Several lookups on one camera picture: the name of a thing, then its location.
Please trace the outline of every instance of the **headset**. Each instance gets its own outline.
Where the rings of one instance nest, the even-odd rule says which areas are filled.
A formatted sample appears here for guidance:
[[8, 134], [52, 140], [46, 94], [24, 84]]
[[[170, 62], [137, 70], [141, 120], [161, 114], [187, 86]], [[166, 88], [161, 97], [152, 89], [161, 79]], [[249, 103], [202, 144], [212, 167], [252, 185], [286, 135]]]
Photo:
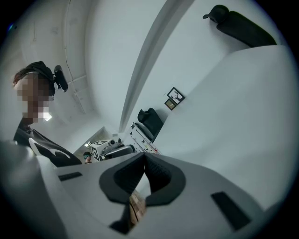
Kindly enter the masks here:
[[66, 92], [69, 88], [60, 65], [54, 68], [53, 80], [57, 84], [58, 89], [63, 89]]

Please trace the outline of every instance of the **white ceiling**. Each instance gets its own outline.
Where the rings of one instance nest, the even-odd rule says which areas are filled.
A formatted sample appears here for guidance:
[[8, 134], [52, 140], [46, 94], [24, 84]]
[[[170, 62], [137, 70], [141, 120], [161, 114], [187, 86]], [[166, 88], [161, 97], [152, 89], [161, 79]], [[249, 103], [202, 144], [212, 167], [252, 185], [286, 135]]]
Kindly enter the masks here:
[[56, 91], [49, 105], [53, 119], [42, 123], [53, 129], [93, 112], [84, 63], [85, 27], [91, 0], [35, 2], [8, 33], [0, 65], [6, 77], [36, 61], [54, 72], [61, 65], [69, 89]]

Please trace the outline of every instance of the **black seat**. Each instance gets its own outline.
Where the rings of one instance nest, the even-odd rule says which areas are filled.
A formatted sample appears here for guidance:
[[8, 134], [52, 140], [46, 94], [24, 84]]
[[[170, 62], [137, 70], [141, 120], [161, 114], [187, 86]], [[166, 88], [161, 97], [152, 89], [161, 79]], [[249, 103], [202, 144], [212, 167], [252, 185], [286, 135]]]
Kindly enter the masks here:
[[145, 127], [151, 132], [153, 137], [150, 141], [153, 143], [160, 132], [163, 122], [159, 118], [158, 114], [153, 108], [149, 108], [148, 111], [140, 110], [138, 114], [138, 121], [143, 123]]
[[243, 15], [229, 11], [226, 6], [216, 5], [203, 19], [218, 23], [217, 29], [250, 47], [276, 45], [274, 38]]

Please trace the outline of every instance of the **person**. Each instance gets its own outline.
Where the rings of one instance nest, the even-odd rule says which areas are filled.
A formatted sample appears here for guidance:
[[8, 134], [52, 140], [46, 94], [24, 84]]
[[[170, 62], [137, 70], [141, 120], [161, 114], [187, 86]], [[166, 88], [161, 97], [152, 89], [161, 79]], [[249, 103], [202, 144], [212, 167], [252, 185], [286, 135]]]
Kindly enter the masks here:
[[87, 152], [85, 152], [84, 154], [83, 154], [83, 156], [84, 156], [84, 159], [85, 159], [85, 163], [84, 164], [89, 164], [89, 163], [92, 163], [92, 155], [91, 155], [91, 153], [89, 153], [88, 151]]
[[17, 96], [25, 102], [23, 118], [14, 140], [19, 145], [30, 147], [36, 155], [49, 158], [56, 167], [82, 164], [80, 159], [65, 148], [30, 127], [34, 122], [38, 122], [39, 118], [43, 118], [44, 107], [54, 100], [52, 71], [42, 61], [32, 63], [16, 73], [13, 88], [17, 91]]

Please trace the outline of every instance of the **gray panel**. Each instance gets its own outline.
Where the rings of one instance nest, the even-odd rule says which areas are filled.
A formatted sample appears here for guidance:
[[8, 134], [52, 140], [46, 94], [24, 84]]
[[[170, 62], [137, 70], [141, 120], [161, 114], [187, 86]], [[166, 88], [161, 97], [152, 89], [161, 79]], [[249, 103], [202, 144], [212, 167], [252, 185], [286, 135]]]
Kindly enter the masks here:
[[218, 173], [191, 163], [155, 155], [179, 167], [186, 186], [170, 205], [148, 207], [142, 221], [129, 233], [143, 239], [222, 238], [234, 232], [211, 194], [224, 191], [251, 218], [262, 215], [259, 205]]
[[134, 154], [125, 155], [110, 160], [79, 165], [79, 167], [69, 166], [57, 168], [57, 175], [71, 172], [80, 172], [83, 176], [71, 180], [63, 181], [65, 190], [72, 196], [78, 204], [90, 215], [106, 226], [121, 218], [124, 205], [110, 202], [100, 189], [99, 179], [101, 174], [108, 168], [119, 164]]
[[[285, 197], [297, 168], [298, 102], [297, 66], [286, 47], [237, 51], [172, 111], [155, 146], [215, 170], [267, 209]], [[184, 140], [171, 140], [178, 135]]]

